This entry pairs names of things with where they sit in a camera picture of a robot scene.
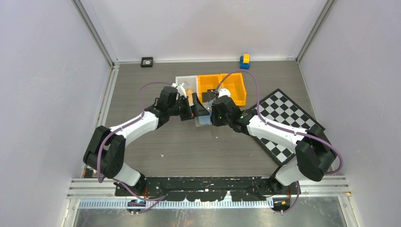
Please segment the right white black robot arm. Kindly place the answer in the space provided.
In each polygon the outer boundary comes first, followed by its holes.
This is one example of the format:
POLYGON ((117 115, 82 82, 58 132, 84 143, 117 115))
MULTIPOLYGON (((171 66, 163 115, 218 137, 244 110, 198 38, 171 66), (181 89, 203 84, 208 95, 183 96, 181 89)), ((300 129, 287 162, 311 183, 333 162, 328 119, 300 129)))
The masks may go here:
POLYGON ((295 153, 295 161, 278 167, 269 178, 270 189, 276 194, 282 194, 299 180, 321 181, 337 157, 318 127, 294 128, 249 110, 242 111, 228 96, 219 97, 211 108, 214 126, 227 125, 235 132, 267 139, 295 153))

